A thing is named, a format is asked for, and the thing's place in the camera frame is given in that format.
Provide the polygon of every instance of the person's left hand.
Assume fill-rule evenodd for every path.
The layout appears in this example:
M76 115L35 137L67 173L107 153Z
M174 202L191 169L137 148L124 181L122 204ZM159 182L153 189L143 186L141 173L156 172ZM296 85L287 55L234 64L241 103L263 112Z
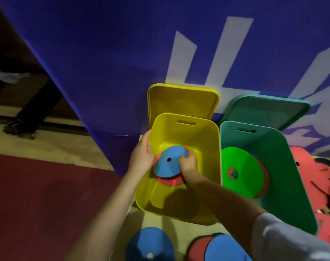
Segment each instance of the person's left hand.
M154 154L150 143L148 143L151 132L152 129L145 132L141 141L138 142L137 146L132 151L128 172L143 177L153 165Z

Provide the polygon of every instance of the person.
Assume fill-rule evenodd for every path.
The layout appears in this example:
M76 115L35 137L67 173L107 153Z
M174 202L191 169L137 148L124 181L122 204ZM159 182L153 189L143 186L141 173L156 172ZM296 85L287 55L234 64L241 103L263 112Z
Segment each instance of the person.
M133 150L127 173L68 253L66 261L108 260L137 185L152 167L154 154L147 131ZM330 244L267 213L246 197L198 173L193 151L180 158L180 169L233 238L254 261L330 261Z

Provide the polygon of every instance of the teal lid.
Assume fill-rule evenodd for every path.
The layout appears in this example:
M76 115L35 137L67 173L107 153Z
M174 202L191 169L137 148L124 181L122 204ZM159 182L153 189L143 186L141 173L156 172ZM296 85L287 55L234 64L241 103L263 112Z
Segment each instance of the teal lid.
M306 114L310 107L307 100L244 94L230 102L220 123L234 121L282 131Z

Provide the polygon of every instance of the beige floor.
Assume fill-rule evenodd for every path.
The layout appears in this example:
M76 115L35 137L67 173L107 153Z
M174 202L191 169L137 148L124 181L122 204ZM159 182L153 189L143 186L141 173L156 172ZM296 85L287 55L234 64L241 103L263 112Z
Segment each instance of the beige floor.
M113 170L112 165L89 136L39 130L34 140L6 135L0 125L0 154L31 158L77 166ZM169 236L175 249L176 260L183 260L189 243L198 236L227 233L219 223L202 226L173 220L130 206L121 228L111 260L124 260L125 249L131 237L145 227L157 227Z

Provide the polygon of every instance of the white sleeve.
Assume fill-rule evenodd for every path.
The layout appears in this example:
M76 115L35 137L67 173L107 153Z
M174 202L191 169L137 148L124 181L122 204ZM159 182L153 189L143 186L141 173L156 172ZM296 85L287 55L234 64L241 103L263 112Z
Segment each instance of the white sleeve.
M330 261L330 244L270 213L255 220L251 248L254 261Z

